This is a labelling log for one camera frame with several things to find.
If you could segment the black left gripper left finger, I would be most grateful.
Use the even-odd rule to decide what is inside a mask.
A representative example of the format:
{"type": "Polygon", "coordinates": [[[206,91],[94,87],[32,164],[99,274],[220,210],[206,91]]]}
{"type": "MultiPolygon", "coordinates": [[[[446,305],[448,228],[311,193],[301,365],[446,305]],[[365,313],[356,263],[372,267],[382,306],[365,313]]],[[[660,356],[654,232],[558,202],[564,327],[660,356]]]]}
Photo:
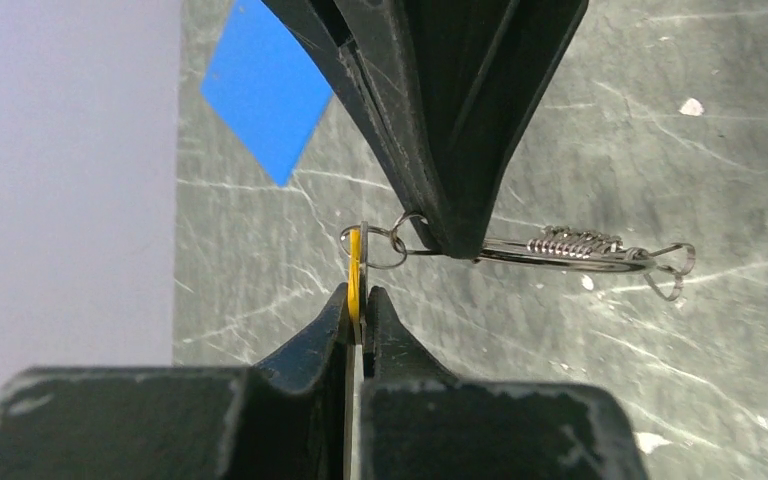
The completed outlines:
{"type": "Polygon", "coordinates": [[[36,367],[0,390],[0,479],[344,479],[340,285],[252,366],[36,367]]]}

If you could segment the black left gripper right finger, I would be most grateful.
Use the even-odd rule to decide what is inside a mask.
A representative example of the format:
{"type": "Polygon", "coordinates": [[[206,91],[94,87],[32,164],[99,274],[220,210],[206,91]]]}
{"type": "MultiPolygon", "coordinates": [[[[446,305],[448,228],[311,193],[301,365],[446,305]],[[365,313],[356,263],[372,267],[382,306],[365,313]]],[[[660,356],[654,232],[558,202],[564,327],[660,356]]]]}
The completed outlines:
{"type": "Polygon", "coordinates": [[[569,382],[469,379],[443,366],[370,292],[374,373],[362,384],[364,479],[645,479],[609,392],[569,382]]]}

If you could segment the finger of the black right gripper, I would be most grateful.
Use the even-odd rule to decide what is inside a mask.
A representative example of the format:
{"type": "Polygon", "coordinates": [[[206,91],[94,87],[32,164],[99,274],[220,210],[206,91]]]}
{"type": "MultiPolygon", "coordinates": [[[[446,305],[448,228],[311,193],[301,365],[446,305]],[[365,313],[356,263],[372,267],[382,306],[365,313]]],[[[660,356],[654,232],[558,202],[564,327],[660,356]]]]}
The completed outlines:
{"type": "Polygon", "coordinates": [[[507,165],[579,26],[584,0],[403,1],[442,187],[447,249],[478,255],[507,165]]]}
{"type": "Polygon", "coordinates": [[[447,249],[442,187],[421,108],[403,1],[274,0],[267,7],[301,44],[381,165],[403,208],[425,216],[423,245],[447,249]]]}

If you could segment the yellow key tag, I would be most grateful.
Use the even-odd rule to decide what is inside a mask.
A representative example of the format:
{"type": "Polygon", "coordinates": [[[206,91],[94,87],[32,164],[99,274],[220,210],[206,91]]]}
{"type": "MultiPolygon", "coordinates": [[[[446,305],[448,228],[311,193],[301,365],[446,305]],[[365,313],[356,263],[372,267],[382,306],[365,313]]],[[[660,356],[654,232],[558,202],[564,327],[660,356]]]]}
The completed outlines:
{"type": "Polygon", "coordinates": [[[352,229],[349,239],[349,266],[347,303],[349,318],[354,327],[360,326],[360,260],[362,253],[361,235],[358,229],[352,229]]]}

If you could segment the large metal keyring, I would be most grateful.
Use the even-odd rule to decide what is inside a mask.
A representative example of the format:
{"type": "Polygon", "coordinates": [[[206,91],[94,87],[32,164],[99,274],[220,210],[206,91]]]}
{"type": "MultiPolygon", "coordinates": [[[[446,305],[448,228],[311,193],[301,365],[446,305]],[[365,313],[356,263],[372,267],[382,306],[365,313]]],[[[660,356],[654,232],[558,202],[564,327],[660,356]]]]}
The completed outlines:
{"type": "Polygon", "coordinates": [[[659,250],[626,246],[621,237],[568,226],[546,226],[527,241],[488,238],[474,263],[483,261],[586,274],[640,275],[656,295],[677,300],[696,264],[696,248],[675,242],[659,250]]]}

